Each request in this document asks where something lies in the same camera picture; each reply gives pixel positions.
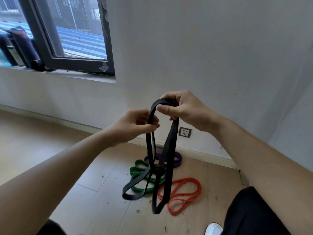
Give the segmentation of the purple resistance band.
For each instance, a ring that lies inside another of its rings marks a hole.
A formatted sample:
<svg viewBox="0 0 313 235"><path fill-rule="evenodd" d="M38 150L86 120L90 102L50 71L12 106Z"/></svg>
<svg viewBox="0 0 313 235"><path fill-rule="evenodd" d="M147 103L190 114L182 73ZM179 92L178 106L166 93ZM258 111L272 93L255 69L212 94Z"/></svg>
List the purple resistance band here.
<svg viewBox="0 0 313 235"><path fill-rule="evenodd" d="M155 160L159 161L161 155L162 155L163 147L156 146L156 153L155 153ZM148 163L148 155L144 158L144 162ZM174 153L174 163L173 168L178 168L182 164L182 156L180 153L175 152Z"/></svg>

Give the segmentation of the blue corrugated roof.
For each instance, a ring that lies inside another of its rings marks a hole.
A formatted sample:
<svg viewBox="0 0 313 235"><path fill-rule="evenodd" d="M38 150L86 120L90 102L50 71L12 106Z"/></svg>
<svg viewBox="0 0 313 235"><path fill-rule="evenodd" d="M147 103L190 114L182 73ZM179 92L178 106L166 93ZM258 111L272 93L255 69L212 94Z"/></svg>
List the blue corrugated roof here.
<svg viewBox="0 0 313 235"><path fill-rule="evenodd" d="M83 59L104 59L107 54L102 35L56 27L65 56Z"/></svg>

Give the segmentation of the red resistance band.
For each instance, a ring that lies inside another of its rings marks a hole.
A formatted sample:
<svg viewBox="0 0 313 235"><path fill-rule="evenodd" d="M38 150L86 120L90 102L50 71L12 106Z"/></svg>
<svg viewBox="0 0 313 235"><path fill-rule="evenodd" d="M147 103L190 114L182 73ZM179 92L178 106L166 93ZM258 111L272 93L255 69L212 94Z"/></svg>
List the red resistance band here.
<svg viewBox="0 0 313 235"><path fill-rule="evenodd" d="M193 177L174 180L172 181L172 185L174 185L174 188L171 189L170 199L166 206L168 212L172 216L177 216L201 197L202 185ZM178 192L178 190L184 185L193 185L195 186L195 189L191 192Z"/></svg>

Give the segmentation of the white wall socket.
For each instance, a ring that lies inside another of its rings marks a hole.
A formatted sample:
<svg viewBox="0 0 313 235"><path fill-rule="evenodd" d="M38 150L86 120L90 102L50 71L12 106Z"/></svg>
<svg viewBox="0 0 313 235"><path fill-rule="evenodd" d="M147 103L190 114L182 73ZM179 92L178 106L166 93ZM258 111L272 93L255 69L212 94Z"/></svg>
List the white wall socket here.
<svg viewBox="0 0 313 235"><path fill-rule="evenodd" d="M190 138L192 129L180 127L178 131L178 136Z"/></svg>

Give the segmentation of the person's left forearm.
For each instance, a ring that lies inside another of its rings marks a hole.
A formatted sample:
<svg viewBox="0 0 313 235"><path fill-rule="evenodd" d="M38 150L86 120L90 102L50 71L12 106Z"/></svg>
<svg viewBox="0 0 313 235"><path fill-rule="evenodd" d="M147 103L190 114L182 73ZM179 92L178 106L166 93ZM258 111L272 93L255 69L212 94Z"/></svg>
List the person's left forearm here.
<svg viewBox="0 0 313 235"><path fill-rule="evenodd" d="M118 144L103 130L2 184L0 235L37 235L95 158Z"/></svg>

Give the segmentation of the black window frame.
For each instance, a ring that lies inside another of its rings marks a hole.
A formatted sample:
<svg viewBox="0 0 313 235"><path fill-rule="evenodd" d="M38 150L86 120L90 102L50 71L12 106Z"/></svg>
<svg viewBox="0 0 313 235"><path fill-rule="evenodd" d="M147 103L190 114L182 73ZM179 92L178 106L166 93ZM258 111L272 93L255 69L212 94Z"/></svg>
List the black window frame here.
<svg viewBox="0 0 313 235"><path fill-rule="evenodd" d="M18 0L48 68L115 77L106 0ZM56 27L102 35L107 60L64 54Z"/></svg>

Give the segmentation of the white baseboard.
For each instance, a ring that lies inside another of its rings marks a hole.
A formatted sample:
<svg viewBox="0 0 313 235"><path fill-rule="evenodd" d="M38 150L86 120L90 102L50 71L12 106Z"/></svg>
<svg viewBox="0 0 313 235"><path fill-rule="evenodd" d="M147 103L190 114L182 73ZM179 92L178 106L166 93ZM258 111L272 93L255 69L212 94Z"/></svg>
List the white baseboard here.
<svg viewBox="0 0 313 235"><path fill-rule="evenodd" d="M93 126L89 126L89 125L85 125L85 124L81 124L81 123L77 123L73 121L68 121L65 119L48 116L48 115L44 115L40 113L35 113L32 111L22 110L22 109L18 109L15 107L2 105L2 104L0 104L0 110L11 112L11 113L18 114L18 115L23 115L23 116L30 117L30 118L36 118L42 121L55 123L58 125L66 126L66 127L73 128L76 130L85 131L88 133L97 133L98 131L101 130L101 128L97 128L97 127L93 127ZM229 158L220 157L220 156L216 156L212 154L206 154L206 153L202 153L202 152L198 152L194 150L184 149L181 147L176 147L175 151L180 153L184 157L188 157L191 159L196 159L199 161L208 162L208 163L212 163L215 165L220 165L220 166L232 168L235 170L239 170L235 162Z"/></svg>

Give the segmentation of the person's right forearm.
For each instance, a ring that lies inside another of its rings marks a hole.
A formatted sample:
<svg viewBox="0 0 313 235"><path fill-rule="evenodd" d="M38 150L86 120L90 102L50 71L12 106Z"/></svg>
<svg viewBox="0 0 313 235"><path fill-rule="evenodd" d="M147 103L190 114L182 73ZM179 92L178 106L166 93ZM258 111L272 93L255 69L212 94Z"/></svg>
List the person's right forearm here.
<svg viewBox="0 0 313 235"><path fill-rule="evenodd" d="M213 114L211 133L251 185L293 235L313 235L313 172L256 138L231 120Z"/></svg>

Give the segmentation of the person's left hand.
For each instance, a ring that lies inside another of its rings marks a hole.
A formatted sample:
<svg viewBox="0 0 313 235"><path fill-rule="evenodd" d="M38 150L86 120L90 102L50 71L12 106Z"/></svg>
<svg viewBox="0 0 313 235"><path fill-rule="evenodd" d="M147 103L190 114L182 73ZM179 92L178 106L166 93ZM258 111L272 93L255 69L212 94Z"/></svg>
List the person's left hand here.
<svg viewBox="0 0 313 235"><path fill-rule="evenodd" d="M114 147L129 142L141 134L141 125L148 123L148 109L128 110L117 122L104 130L104 141L107 147ZM159 119L152 115L152 123Z"/></svg>

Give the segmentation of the dark bundle outside window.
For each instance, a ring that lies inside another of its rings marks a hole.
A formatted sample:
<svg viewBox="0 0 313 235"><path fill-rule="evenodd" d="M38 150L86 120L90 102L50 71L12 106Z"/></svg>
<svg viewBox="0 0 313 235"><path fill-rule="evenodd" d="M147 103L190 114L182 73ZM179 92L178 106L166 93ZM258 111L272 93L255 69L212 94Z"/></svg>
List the dark bundle outside window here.
<svg viewBox="0 0 313 235"><path fill-rule="evenodd" d="M11 43L17 46L16 50L21 53L21 59L26 63L25 66L38 72L53 72L56 69L48 68L40 54L37 52L37 46L34 39L30 39L27 32L21 26L12 27L10 29L0 27L6 31Z"/></svg>

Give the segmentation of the white shoe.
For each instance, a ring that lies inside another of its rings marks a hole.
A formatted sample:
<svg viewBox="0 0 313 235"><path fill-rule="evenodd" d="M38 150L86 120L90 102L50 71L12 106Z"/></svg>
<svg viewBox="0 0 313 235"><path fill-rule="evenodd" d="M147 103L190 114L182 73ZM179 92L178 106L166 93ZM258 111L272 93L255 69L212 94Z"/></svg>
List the white shoe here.
<svg viewBox="0 0 313 235"><path fill-rule="evenodd" d="M223 228L221 227L221 225L213 222L207 226L204 235L221 235L222 231Z"/></svg>

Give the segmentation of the person's right hand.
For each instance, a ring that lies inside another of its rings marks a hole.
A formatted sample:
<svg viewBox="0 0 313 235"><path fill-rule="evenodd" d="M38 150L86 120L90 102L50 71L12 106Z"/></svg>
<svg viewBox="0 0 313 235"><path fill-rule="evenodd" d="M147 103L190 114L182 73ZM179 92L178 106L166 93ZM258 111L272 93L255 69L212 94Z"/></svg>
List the person's right hand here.
<svg viewBox="0 0 313 235"><path fill-rule="evenodd" d="M191 91L172 91L162 98L172 99L182 108L181 116L169 116L170 120L181 119L196 129L215 135L220 129L220 116L204 105Z"/></svg>

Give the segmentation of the green resistance band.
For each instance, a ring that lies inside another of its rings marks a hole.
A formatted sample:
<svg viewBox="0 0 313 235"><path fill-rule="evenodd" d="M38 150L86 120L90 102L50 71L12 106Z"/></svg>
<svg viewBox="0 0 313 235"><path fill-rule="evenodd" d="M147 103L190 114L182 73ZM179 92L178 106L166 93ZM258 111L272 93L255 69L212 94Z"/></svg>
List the green resistance band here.
<svg viewBox="0 0 313 235"><path fill-rule="evenodd" d="M146 161L143 161L141 159L136 160L135 161L135 166L132 166L130 168L131 181L133 181L134 179L139 177L141 174L143 174L147 167L149 167L149 163L147 163ZM162 186L165 183L165 179L166 179L165 177L162 177L160 179L159 187ZM155 178L151 178L149 183L154 185L155 181L156 181ZM138 187L135 187L135 186L133 186L131 188L131 190L134 193L137 193L137 194L138 193L142 193L144 191L144 189L138 188ZM152 186L150 188L147 188L146 189L146 194L151 194L151 193L153 193L153 191L154 191L154 186Z"/></svg>

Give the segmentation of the black trousers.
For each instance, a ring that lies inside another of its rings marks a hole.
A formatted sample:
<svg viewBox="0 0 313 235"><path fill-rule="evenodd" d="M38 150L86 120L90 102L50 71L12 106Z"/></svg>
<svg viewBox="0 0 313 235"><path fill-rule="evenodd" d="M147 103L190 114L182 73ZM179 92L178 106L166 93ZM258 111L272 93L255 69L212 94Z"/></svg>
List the black trousers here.
<svg viewBox="0 0 313 235"><path fill-rule="evenodd" d="M229 206L221 235L291 235L253 186L242 189Z"/></svg>

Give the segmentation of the black resistance band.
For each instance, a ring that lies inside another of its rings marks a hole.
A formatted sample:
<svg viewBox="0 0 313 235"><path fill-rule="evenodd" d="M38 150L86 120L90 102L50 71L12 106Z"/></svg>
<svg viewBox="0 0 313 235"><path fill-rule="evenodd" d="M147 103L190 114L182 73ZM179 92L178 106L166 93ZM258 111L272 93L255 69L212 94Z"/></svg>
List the black resistance band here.
<svg viewBox="0 0 313 235"><path fill-rule="evenodd" d="M146 134L147 143L147 156L148 166L142 172L141 175L132 179L128 184L123 187L122 197L128 201L135 201L145 196L147 187L151 182L152 176L155 176L155 185L152 192L152 213L160 214L162 209L170 201L172 178L174 170L174 159L176 142L178 136L179 118L174 119L166 138L166 142L163 146L163 150L158 163L155 163L156 159L156 143L154 133ZM147 184L143 191L136 194L128 194L127 191L132 189L135 185L139 184L142 180L146 180Z"/></svg>

